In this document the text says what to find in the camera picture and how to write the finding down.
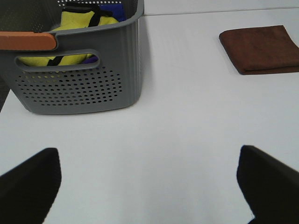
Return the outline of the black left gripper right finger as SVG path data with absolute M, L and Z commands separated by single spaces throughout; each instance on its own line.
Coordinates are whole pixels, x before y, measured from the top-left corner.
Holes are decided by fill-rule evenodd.
M 252 224 L 299 222 L 299 173 L 255 146 L 240 150 L 238 185 L 252 211 Z

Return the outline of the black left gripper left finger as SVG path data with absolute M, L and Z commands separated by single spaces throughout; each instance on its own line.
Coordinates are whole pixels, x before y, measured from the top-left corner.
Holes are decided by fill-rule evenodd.
M 46 148 L 0 177 L 0 222 L 42 224 L 61 185 L 56 148 Z

